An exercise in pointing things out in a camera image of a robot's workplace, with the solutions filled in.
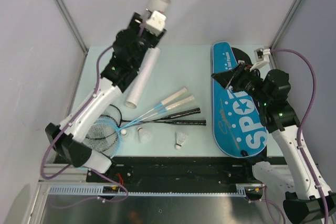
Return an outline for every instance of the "shuttlecock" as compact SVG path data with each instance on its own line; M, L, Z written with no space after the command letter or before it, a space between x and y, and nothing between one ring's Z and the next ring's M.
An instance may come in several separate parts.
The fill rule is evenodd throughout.
M175 143L175 149L179 150L182 147L182 144L187 141L188 135L183 132L177 132L176 134L176 143Z
M123 141L124 143L129 142L133 138L132 132L130 129L128 130L122 129L120 131L120 134L121 134L121 141Z
M143 127L138 128L138 133L139 141L142 144L149 142L153 138L153 134L150 131L145 130Z

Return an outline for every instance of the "racket handle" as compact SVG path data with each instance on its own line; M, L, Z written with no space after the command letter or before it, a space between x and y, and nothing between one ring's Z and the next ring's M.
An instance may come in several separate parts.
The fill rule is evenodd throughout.
M184 87L181 90L179 90L178 92L176 92L175 94L172 94L170 97L167 97L166 99L162 100L161 104L166 105L166 104L170 103L171 101L175 100L176 98L178 98L179 96L185 94L186 92L188 92L188 89L186 87Z
M160 113L164 113L164 112L169 111L169 110L176 109L177 107L182 106L182 105L184 105L186 103L192 102L194 100L195 100L195 97L193 95L191 95L191 96L189 96L189 97L187 97L187 98L185 98L185 99L183 99L181 101L178 101L178 102L175 102L175 103L173 103L171 105L168 105L164 109L160 110L159 114Z
M177 125L202 125L206 126L206 120L170 120L163 123L177 124Z
M200 112L201 112L200 108L195 108L195 109L192 109L192 110L186 110L186 111L177 112L177 113L174 113L174 114L171 114L171 115L164 116L164 117L160 118L160 120L182 118L182 117L187 116L187 115L200 114Z

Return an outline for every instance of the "white wall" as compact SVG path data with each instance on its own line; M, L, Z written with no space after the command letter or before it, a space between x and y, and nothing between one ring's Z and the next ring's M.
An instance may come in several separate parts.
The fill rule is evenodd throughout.
M83 54L53 0L0 0L0 223L34 193L49 122L64 118Z
M299 51L309 59L316 72L316 101L303 133L314 160L319 163L324 178L334 191L336 190L335 3L335 0L305 0L277 46ZM290 102L301 119L312 90L309 69L295 55L278 54L276 62L280 69L289 73L292 84Z
M147 0L64 0L89 46L106 46ZM163 44L270 44L293 0L172 0Z

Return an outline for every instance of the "table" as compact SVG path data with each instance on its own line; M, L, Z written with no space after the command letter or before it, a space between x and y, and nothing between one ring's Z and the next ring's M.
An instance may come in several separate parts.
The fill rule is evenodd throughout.
M255 62L254 49L261 45L237 45L246 52L252 63ZM118 156L226 156L218 147L212 133L211 115L211 49L212 45L191 46L160 46L161 54L154 67L150 80L144 89L137 109L130 109L123 103L128 90L118 98L114 105L122 111L125 119L134 119L143 114L162 99L176 92L182 87L188 88L188 94L195 96L195 101L183 107L183 110L200 107L201 114L188 119L206 119L207 126L176 126L163 124L147 124L144 127L153 133L153 140L148 144L138 141L123 143ZM73 108L87 97L95 86L96 61L105 47L91 47L79 82ZM102 70L111 58L111 52L106 54L100 62ZM270 66L261 69L261 76L265 76ZM177 151L174 148L175 131L183 131L189 135L188 142ZM283 156L272 138L268 136L268 156Z

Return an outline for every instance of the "red wire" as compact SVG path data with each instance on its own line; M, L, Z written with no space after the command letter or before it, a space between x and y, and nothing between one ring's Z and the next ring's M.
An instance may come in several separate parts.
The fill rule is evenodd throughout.
M120 173L117 173L116 175L119 177L119 183L121 182L121 184L123 185L124 184L124 180L122 179Z

